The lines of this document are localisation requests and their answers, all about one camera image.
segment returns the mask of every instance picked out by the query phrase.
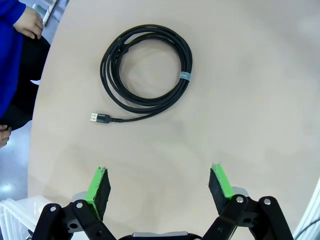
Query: white plastic bin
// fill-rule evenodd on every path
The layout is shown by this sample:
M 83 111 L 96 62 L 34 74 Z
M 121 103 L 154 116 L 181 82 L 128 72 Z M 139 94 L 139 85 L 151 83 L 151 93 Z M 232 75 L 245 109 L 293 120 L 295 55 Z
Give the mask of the white plastic bin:
M 45 205 L 50 201 L 43 196 L 0 202 L 0 227 L 3 240 L 26 240 L 28 230 L 35 231 Z

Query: cable strain relief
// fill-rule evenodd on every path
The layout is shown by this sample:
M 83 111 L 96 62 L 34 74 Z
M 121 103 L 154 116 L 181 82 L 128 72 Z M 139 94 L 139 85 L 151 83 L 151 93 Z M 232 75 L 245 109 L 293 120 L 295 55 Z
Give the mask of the cable strain relief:
M 121 119 L 121 118 L 111 118 L 111 122 L 113 122 L 113 123 L 122 123 L 123 119 Z

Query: usb connector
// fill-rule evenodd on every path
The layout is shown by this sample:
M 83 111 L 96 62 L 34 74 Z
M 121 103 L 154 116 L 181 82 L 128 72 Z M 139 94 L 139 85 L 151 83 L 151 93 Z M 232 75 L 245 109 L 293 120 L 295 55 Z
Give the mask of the usb connector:
M 123 120 L 120 118 L 112 118 L 110 117 L 110 115 L 106 115 L 106 114 L 92 113 L 90 121 L 102 123 L 102 124 L 108 124 L 111 122 L 122 123 Z

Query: blue sweater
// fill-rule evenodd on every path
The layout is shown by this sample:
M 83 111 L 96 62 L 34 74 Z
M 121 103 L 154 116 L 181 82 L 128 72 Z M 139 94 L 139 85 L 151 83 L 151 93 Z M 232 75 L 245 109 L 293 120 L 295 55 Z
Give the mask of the blue sweater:
M 23 36 L 13 24 L 25 9 L 18 0 L 0 0 L 0 118 L 17 89 Z

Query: cable tag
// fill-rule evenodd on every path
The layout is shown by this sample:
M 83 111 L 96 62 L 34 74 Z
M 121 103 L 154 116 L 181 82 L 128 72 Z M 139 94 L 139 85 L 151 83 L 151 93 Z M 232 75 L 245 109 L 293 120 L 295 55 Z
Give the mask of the cable tag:
M 182 72 L 180 73 L 180 78 L 181 78 L 181 79 L 188 80 L 188 81 L 190 82 L 190 80 L 191 80 L 191 73 L 186 72 L 186 71 L 182 71 Z

